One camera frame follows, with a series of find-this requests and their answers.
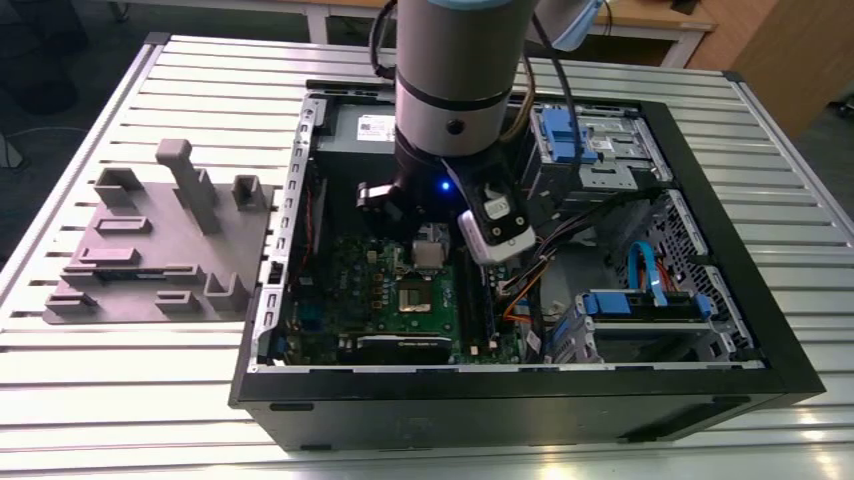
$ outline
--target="black case frame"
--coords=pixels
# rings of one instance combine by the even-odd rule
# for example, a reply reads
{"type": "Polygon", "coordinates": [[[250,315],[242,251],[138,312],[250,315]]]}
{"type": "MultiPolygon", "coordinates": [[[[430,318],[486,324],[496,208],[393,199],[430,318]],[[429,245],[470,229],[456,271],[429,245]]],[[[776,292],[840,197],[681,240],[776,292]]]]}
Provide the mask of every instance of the black case frame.
{"type": "MultiPolygon", "coordinates": [[[[389,88],[344,87],[368,97],[361,102],[389,88]]],[[[538,97],[541,102],[561,102],[558,97],[538,97]]],[[[789,406],[825,391],[668,106],[605,98],[578,102],[632,106],[646,118],[767,368],[249,373],[251,311],[230,405],[249,410],[284,448],[669,441],[748,411],[789,406]]]]}

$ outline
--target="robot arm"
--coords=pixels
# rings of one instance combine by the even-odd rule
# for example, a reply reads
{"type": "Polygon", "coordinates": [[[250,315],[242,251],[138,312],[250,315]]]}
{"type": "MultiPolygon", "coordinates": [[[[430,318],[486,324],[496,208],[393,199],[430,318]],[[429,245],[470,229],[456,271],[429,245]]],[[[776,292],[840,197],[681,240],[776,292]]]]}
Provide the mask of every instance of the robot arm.
{"type": "Polygon", "coordinates": [[[562,11],[569,8],[569,15],[581,18],[582,10],[589,14],[590,8],[578,7],[596,4],[602,0],[558,0],[540,7],[538,0],[404,0],[398,4],[396,157],[401,174],[389,189],[366,186],[360,201],[386,214],[392,198],[394,210],[414,226],[421,223],[418,214],[430,215],[432,209],[442,208],[436,186],[453,181],[468,206],[458,224],[481,264],[500,263],[534,245],[534,230],[500,145],[532,17],[536,8],[554,10],[561,5],[562,11]],[[386,207],[378,209],[381,201],[386,207]]]}

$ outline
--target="floor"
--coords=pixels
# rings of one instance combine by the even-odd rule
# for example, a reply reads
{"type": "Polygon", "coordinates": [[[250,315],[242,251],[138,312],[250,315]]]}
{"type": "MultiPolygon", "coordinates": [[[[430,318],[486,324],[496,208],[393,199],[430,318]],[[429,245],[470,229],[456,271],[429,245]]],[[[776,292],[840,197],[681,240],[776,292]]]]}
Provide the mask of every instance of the floor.
{"type": "MultiPolygon", "coordinates": [[[[118,24],[106,3],[81,0],[75,2],[75,7],[91,41],[91,47],[85,52],[65,59],[79,88],[77,106],[58,115],[33,116],[0,91],[0,130],[7,135],[38,127],[59,126],[83,130],[42,129],[18,136],[13,141],[29,161],[27,167],[19,171],[0,168],[0,267],[18,245],[149,32],[309,41],[309,29],[300,15],[133,5],[130,21],[118,24]]],[[[5,0],[0,0],[0,24],[10,22],[11,15],[5,0]]],[[[334,43],[364,45],[369,29],[368,19],[333,19],[330,40],[334,43]]],[[[854,191],[849,188],[854,183],[854,169],[851,168],[851,162],[854,161],[854,121],[837,118],[828,110],[796,143],[844,208],[854,216],[854,191]]]]}

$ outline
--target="white label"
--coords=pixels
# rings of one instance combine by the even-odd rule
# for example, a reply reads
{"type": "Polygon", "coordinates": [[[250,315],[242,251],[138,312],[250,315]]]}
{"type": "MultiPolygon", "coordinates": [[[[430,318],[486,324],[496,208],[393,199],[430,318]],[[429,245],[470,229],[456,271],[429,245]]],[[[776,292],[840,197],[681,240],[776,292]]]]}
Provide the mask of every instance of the white label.
{"type": "Polygon", "coordinates": [[[497,198],[484,204],[488,216],[493,220],[498,220],[510,213],[510,203],[508,203],[508,197],[497,198]]]}
{"type": "Polygon", "coordinates": [[[540,353],[541,341],[540,341],[540,337],[534,333],[534,330],[529,330],[529,336],[525,338],[525,340],[529,342],[529,345],[532,346],[534,351],[540,353]]]}
{"type": "Polygon", "coordinates": [[[590,140],[590,146],[597,150],[614,151],[614,145],[609,140],[590,140]]]}
{"type": "Polygon", "coordinates": [[[362,115],[360,117],[360,130],[357,131],[357,140],[364,142],[394,142],[394,115],[362,115]]]}
{"type": "Polygon", "coordinates": [[[525,315],[528,317],[529,315],[532,315],[532,309],[529,308],[528,305],[517,304],[513,307],[513,314],[514,315],[525,315]]]}

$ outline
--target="motherboard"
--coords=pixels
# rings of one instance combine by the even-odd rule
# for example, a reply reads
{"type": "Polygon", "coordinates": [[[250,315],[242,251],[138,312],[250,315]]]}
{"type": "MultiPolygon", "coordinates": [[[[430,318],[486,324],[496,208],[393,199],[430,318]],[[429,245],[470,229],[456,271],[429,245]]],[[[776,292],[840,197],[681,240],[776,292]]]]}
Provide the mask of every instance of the motherboard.
{"type": "MultiPolygon", "coordinates": [[[[496,335],[486,349],[465,342],[450,249],[445,224],[426,224],[409,247],[373,237],[337,238],[310,280],[317,294],[297,306],[292,360],[310,365],[518,362],[514,335],[496,335]]],[[[484,275],[496,284],[504,267],[484,275]]]]}

